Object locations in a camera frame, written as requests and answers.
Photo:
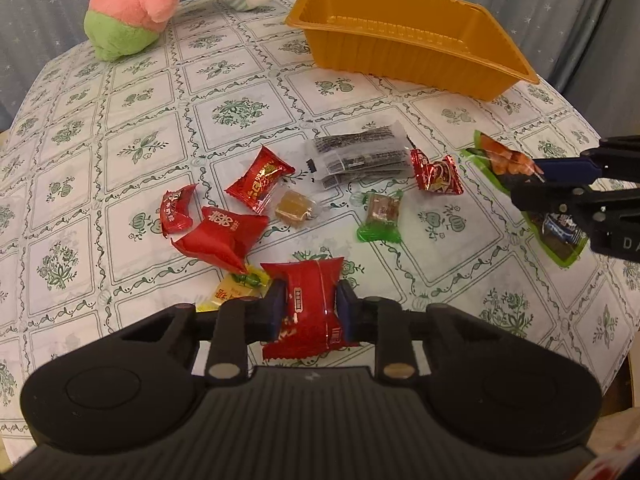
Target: screw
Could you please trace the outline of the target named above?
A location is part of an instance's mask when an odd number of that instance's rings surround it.
[[[233,379],[240,373],[240,368],[233,363],[218,363],[209,368],[209,375],[215,379]]]
[[[408,379],[415,374],[415,368],[407,363],[391,363],[385,366],[383,372],[390,379]]]

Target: red candy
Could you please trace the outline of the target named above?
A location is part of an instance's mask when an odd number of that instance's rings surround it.
[[[411,161],[419,189],[449,195],[462,195],[465,192],[452,156],[446,155],[442,160],[429,162],[427,156],[416,149],[411,150]]]
[[[269,148],[263,146],[244,176],[225,189],[225,192],[259,215],[264,211],[278,179],[295,172],[294,167],[280,160]]]
[[[160,225],[162,234],[179,233],[193,225],[189,216],[189,202],[197,184],[185,186],[178,191],[167,191],[160,204]]]
[[[239,215],[206,206],[204,220],[172,245],[182,254],[229,272],[246,274],[244,258],[269,223],[268,216]]]
[[[288,292],[280,338],[262,347],[264,359],[305,359],[347,346],[334,312],[342,260],[262,264],[273,279],[287,282]]]

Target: plastic tray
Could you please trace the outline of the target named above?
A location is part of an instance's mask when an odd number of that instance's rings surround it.
[[[462,0],[297,0],[318,66],[411,81],[491,101],[520,80],[539,83],[482,6]]]

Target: pink plush toy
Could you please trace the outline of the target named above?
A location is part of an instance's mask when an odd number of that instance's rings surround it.
[[[95,56],[113,61],[158,39],[180,0],[90,0],[84,31]]]

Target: table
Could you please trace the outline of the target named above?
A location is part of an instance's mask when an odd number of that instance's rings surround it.
[[[194,218],[204,205],[246,213],[223,190],[266,145],[297,168],[292,186],[316,192],[307,139],[394,121],[434,158],[469,146],[476,129],[536,157],[597,145],[545,82],[484,103],[316,68],[304,35],[284,25],[294,1],[233,12],[221,0],[190,0],[143,53],[104,63],[84,43],[38,76],[0,154],[0,435],[12,460],[33,445],[18,401],[30,373],[166,306],[202,300],[222,278],[158,234],[165,190],[197,183]],[[507,197],[468,161],[460,173],[460,197],[425,196],[412,179],[323,192],[321,222],[299,232],[272,222],[250,261],[344,256],[357,294],[484,313],[582,363],[606,389],[640,321],[640,266],[585,250],[560,269]],[[405,191],[402,245],[356,241],[364,212],[350,195],[371,189]],[[440,227],[422,220],[427,212]],[[453,213],[465,228],[449,228]],[[295,364],[369,365],[373,355],[363,346]],[[261,362],[259,346],[250,359]]]

